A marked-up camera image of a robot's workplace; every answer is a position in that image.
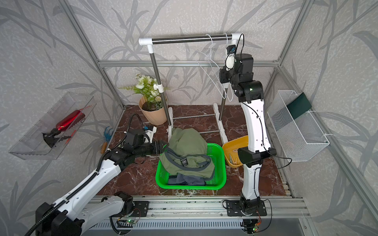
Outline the white wire hanger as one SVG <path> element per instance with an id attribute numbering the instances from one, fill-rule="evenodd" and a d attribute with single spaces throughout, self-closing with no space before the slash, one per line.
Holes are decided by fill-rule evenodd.
<path id="1" fill-rule="evenodd" d="M 213 38 L 211 37 L 210 34 L 206 34 L 207 37 L 209 37 L 210 41 L 211 41 L 211 45 L 210 45 L 210 53 L 209 54 L 206 54 L 202 51 L 199 51 L 199 50 L 196 50 L 196 52 L 198 52 L 199 54 L 203 55 L 204 58 L 207 60 L 207 62 L 209 63 L 210 65 L 210 68 L 211 68 L 211 71 L 212 73 L 215 75 L 215 77 L 217 79 L 219 79 L 219 77 L 216 75 L 216 72 L 214 71 L 214 68 L 212 66 L 212 64 L 214 64 L 218 69 L 220 69 L 220 67 L 215 63 L 215 61 L 212 59 L 212 49 L 213 49 L 213 45 L 214 45 L 214 41 L 213 41 Z M 203 70 L 203 72 L 207 75 L 207 77 L 211 80 L 211 82 L 213 83 L 214 85 L 214 88 L 217 89 L 217 91 L 219 92 L 219 94 L 221 95 L 222 99 L 226 99 L 227 98 L 227 92 L 225 91 L 225 87 L 221 85 L 220 83 L 220 86 L 217 85 L 216 81 L 210 76 L 210 74 L 208 72 L 205 71 L 205 69 L 203 69 L 203 67 L 199 64 L 199 62 L 197 61 L 197 64 L 200 66 L 200 68 Z"/>
<path id="2" fill-rule="evenodd" d="M 227 46 L 225 48 L 225 60 L 224 60 L 224 67 L 220 70 L 220 83 L 222 84 L 223 87 L 223 99 L 228 100 L 231 102 L 233 100 L 234 95 L 231 95 L 229 97 L 228 91 L 231 88 L 230 84 L 230 78 L 233 74 L 233 69 L 234 69 L 234 58 L 235 58 L 235 53 L 236 53 L 236 40 L 232 39 L 230 43 L 227 42 Z"/>

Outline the olive green tank top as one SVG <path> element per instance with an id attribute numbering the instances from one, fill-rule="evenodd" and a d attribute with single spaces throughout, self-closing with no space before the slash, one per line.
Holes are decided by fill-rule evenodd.
<path id="1" fill-rule="evenodd" d="M 164 169 L 171 175 L 213 178 L 215 165 L 207 155 L 207 142 L 193 128 L 174 128 L 168 148 L 159 157 Z"/>

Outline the blue-grey tank top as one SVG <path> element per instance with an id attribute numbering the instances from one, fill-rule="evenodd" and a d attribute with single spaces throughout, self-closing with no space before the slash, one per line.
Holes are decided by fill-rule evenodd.
<path id="1" fill-rule="evenodd" d="M 206 181 L 202 177 L 177 174 L 168 178 L 168 185 L 205 186 Z"/>

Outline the wooden clothespin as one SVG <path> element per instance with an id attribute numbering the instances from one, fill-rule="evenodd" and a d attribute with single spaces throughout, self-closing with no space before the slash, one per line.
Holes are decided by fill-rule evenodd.
<path id="1" fill-rule="evenodd" d="M 233 166 L 234 168 L 238 167 L 239 161 L 238 161 L 237 158 L 235 159 L 235 158 L 233 158 L 232 155 L 230 155 L 229 158 L 228 158 L 228 160 L 229 160 L 229 165 L 230 166 Z"/>

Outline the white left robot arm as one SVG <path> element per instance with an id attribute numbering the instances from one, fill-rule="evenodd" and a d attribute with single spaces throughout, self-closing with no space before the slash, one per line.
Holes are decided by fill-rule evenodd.
<path id="1" fill-rule="evenodd" d="M 144 128 L 128 129 L 124 138 L 100 158 L 97 167 L 74 189 L 52 204 L 43 203 L 35 212 L 35 224 L 27 236 L 80 236 L 105 218 L 130 216 L 137 209 L 133 197 L 123 191 L 115 193 L 94 207 L 88 202 L 136 158 L 162 154 L 169 146 L 153 140 L 154 132 Z"/>

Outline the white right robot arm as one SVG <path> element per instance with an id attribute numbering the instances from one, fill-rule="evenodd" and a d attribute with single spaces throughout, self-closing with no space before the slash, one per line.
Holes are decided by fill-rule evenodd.
<path id="1" fill-rule="evenodd" d="M 243 109 L 248 131 L 247 147 L 238 149 L 238 157 L 244 169 L 244 183 L 238 201 L 227 200 L 225 209 L 228 216 L 266 216 L 265 202 L 259 193 L 260 171 L 265 159 L 276 156 L 267 137 L 264 120 L 264 91 L 262 83 L 254 80 L 254 59 L 243 53 L 239 42 L 242 33 L 225 37 L 231 40 L 227 46 L 225 65 L 220 69 L 220 82 L 230 83 L 233 93 Z"/>

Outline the clothes rack with steel bars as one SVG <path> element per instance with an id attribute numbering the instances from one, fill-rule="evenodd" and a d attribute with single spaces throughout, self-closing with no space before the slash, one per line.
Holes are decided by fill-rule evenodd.
<path id="1" fill-rule="evenodd" d="M 171 138 L 172 135 L 172 129 L 173 129 L 173 110 L 172 108 L 169 108 L 166 102 L 165 98 L 165 90 L 164 86 L 161 82 L 159 71 L 158 71 L 158 64 L 156 61 L 155 53 L 154 53 L 154 45 L 158 44 L 177 44 L 177 43 L 191 43 L 191 42 L 207 42 L 210 41 L 211 43 L 214 43 L 215 41 L 226 41 L 231 42 L 232 45 L 237 44 L 237 40 L 243 36 L 242 33 L 232 33 L 232 34 L 219 34 L 219 35 L 202 35 L 202 36 L 177 36 L 177 37 L 166 37 L 166 38 L 140 38 L 138 40 L 139 45 L 141 46 L 147 46 L 148 52 L 151 58 L 152 67 L 154 69 L 155 77 L 157 79 L 157 85 L 154 86 L 154 89 L 159 92 L 159 95 L 162 99 L 162 105 L 164 108 L 164 112 L 168 121 L 168 138 Z M 223 91 L 220 93 L 222 95 L 222 101 L 221 106 L 218 107 L 218 105 L 215 103 L 213 104 L 213 110 L 214 110 L 214 116 L 217 119 L 217 126 L 218 130 L 217 132 L 220 134 L 220 138 L 222 143 L 228 142 L 228 138 L 222 123 L 222 114 L 223 109 L 225 106 L 225 102 L 228 99 L 228 89 L 231 88 L 231 85 L 229 83 L 226 83 L 221 86 Z"/>

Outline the potted plant with white flowers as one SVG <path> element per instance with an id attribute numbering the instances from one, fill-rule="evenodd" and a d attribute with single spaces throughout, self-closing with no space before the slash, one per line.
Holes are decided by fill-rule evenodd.
<path id="1" fill-rule="evenodd" d="M 143 74 L 137 74 L 135 79 L 135 85 L 123 86 L 119 89 L 130 90 L 142 96 L 138 106 L 150 124 L 159 126 L 167 122 L 157 79 Z"/>

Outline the blue garden hand rake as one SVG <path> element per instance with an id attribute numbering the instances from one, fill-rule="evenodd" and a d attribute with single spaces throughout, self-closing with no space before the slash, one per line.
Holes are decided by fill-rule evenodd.
<path id="1" fill-rule="evenodd" d="M 109 126 L 105 128 L 105 130 L 104 130 L 105 141 L 104 141 L 104 143 L 102 144 L 102 147 L 101 147 L 101 151 L 100 151 L 101 154 L 105 153 L 105 151 L 108 147 L 108 144 L 111 141 L 113 133 L 114 133 L 113 128 L 110 128 Z"/>

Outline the green perforated plastic basket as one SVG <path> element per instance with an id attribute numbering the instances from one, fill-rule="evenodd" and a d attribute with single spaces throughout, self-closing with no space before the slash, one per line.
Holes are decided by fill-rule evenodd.
<path id="1" fill-rule="evenodd" d="M 213 178 L 209 181 L 206 181 L 204 186 L 168 184 L 168 180 L 171 175 L 164 169 L 160 161 L 158 162 L 156 171 L 156 184 L 163 189 L 220 190 L 224 187 L 227 180 L 223 149 L 218 144 L 208 143 L 207 155 L 212 158 L 212 161 L 215 165 L 215 172 Z"/>

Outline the yellow plastic bin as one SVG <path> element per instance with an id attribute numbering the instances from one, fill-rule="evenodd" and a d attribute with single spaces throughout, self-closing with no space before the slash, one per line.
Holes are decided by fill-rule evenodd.
<path id="1" fill-rule="evenodd" d="M 228 166 L 230 166 L 229 160 L 228 160 L 230 155 L 232 155 L 233 158 L 238 159 L 238 161 L 239 161 L 238 167 L 243 165 L 241 163 L 240 159 L 239 159 L 239 156 L 238 156 L 238 149 L 239 148 L 245 148 L 245 147 L 248 146 L 248 144 L 249 144 L 248 136 L 243 136 L 243 137 L 234 139 L 232 141 L 229 141 L 222 146 L 224 156 L 225 156 L 225 161 L 228 164 Z"/>

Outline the dark green cloth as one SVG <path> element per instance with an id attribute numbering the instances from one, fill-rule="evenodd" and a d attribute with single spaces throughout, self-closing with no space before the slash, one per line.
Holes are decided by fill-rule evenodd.
<path id="1" fill-rule="evenodd" d="M 296 99 L 287 105 L 288 111 L 295 120 L 305 114 L 312 108 L 312 104 L 308 100 L 305 93 L 301 93 Z"/>

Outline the red spray bottle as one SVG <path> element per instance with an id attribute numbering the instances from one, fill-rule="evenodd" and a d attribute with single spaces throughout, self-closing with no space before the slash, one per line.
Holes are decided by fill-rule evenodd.
<path id="1" fill-rule="evenodd" d="M 82 122 L 85 117 L 86 115 L 82 112 L 82 110 L 74 110 L 72 113 L 58 122 L 49 133 L 42 134 L 45 143 L 50 148 L 54 148 L 58 142 L 70 139 L 72 137 L 71 135 L 62 137 L 59 137 L 59 135 Z"/>

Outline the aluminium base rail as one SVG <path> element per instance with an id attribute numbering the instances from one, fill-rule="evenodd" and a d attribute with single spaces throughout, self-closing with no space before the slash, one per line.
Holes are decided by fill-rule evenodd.
<path id="1" fill-rule="evenodd" d="M 260 229 L 273 227 L 274 220 L 298 219 L 305 228 L 310 213 L 303 199 L 287 196 L 265 196 L 263 212 L 237 216 L 227 201 L 236 196 L 136 196 L 135 201 L 147 201 L 146 216 L 114 218 L 118 230 L 157 229 L 241 229 L 247 220 L 261 220 Z"/>

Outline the clear acrylic wall shelf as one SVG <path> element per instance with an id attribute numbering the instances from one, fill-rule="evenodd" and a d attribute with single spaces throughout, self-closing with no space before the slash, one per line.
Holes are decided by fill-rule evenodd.
<path id="1" fill-rule="evenodd" d="M 94 96 L 67 92 L 10 150 L 9 153 L 22 160 L 56 160 L 75 133 L 96 106 Z M 82 122 L 59 135 L 72 137 L 50 148 L 43 139 L 55 125 L 74 110 L 82 110 L 86 117 Z"/>

